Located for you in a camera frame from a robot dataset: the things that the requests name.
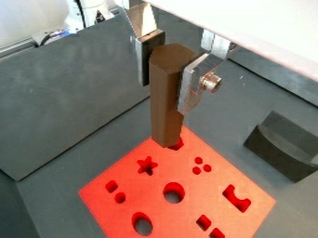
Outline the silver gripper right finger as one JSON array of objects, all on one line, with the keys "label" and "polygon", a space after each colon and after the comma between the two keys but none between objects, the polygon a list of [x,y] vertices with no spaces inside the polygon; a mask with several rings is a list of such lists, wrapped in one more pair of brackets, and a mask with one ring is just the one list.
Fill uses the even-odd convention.
[{"label": "silver gripper right finger", "polygon": [[184,67],[178,100],[178,112],[186,115],[199,104],[204,91],[215,93],[220,88],[216,69],[238,49],[238,45],[204,30],[202,49],[206,50]]}]

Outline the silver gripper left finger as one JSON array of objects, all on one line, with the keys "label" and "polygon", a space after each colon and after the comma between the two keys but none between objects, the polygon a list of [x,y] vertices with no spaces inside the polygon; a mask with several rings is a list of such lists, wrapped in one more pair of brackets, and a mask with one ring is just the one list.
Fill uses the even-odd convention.
[{"label": "silver gripper left finger", "polygon": [[138,81],[150,84],[150,54],[166,42],[166,33],[158,29],[150,3],[142,3],[126,11],[132,27],[134,49],[136,54]]}]

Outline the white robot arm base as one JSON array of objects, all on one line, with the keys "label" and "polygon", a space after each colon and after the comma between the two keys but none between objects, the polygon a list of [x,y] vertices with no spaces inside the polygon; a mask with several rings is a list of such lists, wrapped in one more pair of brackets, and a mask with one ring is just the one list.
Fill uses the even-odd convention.
[{"label": "white robot arm base", "polygon": [[77,33],[118,14],[115,0],[65,0],[65,3],[68,14],[63,23],[32,35],[36,46]]}]

